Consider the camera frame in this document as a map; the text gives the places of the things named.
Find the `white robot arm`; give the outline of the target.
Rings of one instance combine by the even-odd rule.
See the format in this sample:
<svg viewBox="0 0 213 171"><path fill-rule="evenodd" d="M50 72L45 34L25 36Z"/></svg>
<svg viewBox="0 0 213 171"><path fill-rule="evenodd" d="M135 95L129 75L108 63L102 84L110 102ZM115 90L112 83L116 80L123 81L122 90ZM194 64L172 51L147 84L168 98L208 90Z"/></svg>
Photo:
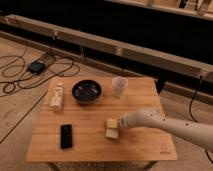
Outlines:
<svg viewBox="0 0 213 171"><path fill-rule="evenodd" d="M107 119L105 137L117 139L120 129L137 127L157 128L213 152L213 125L165 117L154 108L142 108L118 119Z"/></svg>

